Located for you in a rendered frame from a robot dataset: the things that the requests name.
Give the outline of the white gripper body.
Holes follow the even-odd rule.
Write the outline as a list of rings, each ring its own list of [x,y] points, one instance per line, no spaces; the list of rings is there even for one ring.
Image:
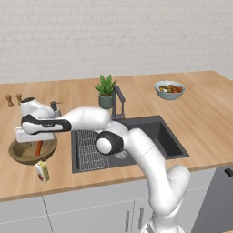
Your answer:
[[[52,132],[34,133],[22,127],[15,128],[15,139],[18,143],[53,140],[54,138],[55,134]]]

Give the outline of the orange carrot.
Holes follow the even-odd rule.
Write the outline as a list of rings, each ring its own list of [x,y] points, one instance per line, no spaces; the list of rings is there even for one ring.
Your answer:
[[[35,152],[35,156],[36,157],[40,156],[42,145],[43,145],[43,141],[42,140],[37,142],[37,147],[36,147],[36,152]]]

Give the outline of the brown wooden bowl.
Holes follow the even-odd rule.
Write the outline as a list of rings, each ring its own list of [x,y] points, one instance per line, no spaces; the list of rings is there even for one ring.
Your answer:
[[[40,155],[36,155],[37,143],[26,142],[18,143],[14,140],[9,149],[9,155],[18,163],[24,165],[35,165],[38,161],[48,160],[55,152],[57,146],[57,138],[53,140],[45,140],[42,144]]]

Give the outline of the grey sink grid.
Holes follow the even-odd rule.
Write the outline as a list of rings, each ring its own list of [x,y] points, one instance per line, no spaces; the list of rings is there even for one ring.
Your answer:
[[[81,172],[109,168],[108,158],[96,149],[97,132],[78,130],[76,132],[77,161]]]

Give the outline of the white panel under sink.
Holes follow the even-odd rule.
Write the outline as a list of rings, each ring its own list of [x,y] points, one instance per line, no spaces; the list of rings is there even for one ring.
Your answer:
[[[142,179],[114,185],[44,195],[42,199],[44,201],[46,213],[48,215],[56,215],[90,208],[106,207],[147,197],[147,182]]]

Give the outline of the white cupboard door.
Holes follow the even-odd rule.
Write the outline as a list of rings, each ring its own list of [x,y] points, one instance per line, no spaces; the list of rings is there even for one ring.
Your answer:
[[[153,213],[153,210],[149,206],[147,198],[136,199],[135,206],[134,206],[134,216],[133,216],[133,221],[132,221],[132,233],[141,233],[141,230],[142,230],[142,228],[141,230],[138,229],[138,219],[139,219],[140,208],[144,208],[142,228],[150,220],[152,213]]]
[[[49,215],[53,233],[126,233],[126,211],[130,211],[129,229],[134,201],[111,206]]]

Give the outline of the dark grey sink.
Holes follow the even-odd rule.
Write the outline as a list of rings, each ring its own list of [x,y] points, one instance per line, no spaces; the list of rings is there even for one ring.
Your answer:
[[[127,118],[121,119],[120,122],[125,124],[129,129],[135,127],[142,129],[152,139],[165,159],[188,157],[187,151],[161,116]],[[77,161],[76,132],[71,132],[72,172],[80,173]],[[105,157],[108,158],[109,168],[136,164],[134,158],[126,151]]]

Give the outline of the grey bowl of fruit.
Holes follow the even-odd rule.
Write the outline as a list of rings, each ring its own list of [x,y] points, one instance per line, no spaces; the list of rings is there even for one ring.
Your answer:
[[[180,98],[186,91],[184,85],[169,80],[156,82],[155,89],[157,95],[166,100],[176,100]]]

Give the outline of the dark soap dispenser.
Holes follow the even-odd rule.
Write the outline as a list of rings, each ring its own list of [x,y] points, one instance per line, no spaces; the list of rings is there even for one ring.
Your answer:
[[[62,104],[62,103],[63,103],[63,102],[55,102],[55,101],[51,101],[51,102],[50,102],[50,106],[51,106],[51,108],[52,108],[52,109],[54,110],[54,112],[55,112],[55,117],[60,117],[60,116],[62,116],[60,109],[57,108],[57,105],[58,105],[58,104]]]

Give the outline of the yellow and white carton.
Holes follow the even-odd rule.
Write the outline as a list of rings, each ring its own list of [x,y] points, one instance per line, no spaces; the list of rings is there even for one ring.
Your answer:
[[[43,161],[38,161],[35,164],[35,168],[39,179],[46,183],[49,180],[49,174],[46,163]]]

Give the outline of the white cupboard run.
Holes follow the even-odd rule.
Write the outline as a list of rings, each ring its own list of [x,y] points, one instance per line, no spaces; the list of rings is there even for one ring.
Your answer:
[[[43,199],[0,202],[0,233],[52,233]]]

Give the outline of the green potted plant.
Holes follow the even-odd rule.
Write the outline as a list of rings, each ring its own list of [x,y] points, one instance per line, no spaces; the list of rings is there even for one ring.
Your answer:
[[[100,83],[95,86],[98,91],[98,104],[104,109],[112,107],[113,101],[113,89],[116,81],[112,80],[112,76],[109,75],[107,78],[100,76]]]

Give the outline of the dark grey tap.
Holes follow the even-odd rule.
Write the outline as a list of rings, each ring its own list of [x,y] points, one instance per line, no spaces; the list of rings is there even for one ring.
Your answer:
[[[124,104],[126,99],[119,86],[113,88],[113,102],[112,102],[112,118],[114,120],[123,119],[125,117]],[[117,103],[121,104],[121,113],[117,113]]]

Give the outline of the grey dishwasher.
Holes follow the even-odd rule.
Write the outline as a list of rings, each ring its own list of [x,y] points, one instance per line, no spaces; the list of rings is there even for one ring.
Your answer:
[[[191,233],[224,233],[233,230],[233,177],[218,167]]]

